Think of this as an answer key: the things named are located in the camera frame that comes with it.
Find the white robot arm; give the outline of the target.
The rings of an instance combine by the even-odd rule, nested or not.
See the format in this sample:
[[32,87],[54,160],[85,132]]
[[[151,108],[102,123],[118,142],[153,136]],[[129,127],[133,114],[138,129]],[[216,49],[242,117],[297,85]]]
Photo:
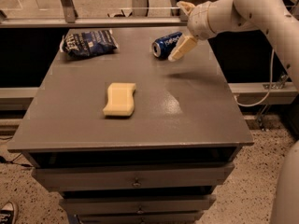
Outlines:
[[[178,40],[169,61],[179,60],[199,40],[219,33],[259,30],[299,90],[299,20],[282,0],[218,0],[198,6],[180,1],[178,7],[188,16],[188,32]],[[299,142],[284,158],[270,224],[299,224]]]

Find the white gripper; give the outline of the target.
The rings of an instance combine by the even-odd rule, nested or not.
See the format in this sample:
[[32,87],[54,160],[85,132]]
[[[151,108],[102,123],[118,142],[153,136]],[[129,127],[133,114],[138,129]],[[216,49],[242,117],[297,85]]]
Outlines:
[[197,39],[208,40],[216,36],[208,22],[208,10],[210,5],[210,1],[198,6],[186,1],[177,2],[177,6],[183,13],[189,16],[187,28],[191,35],[182,35],[179,38],[177,44],[168,56],[170,62],[181,59],[186,53],[194,49],[197,45]]

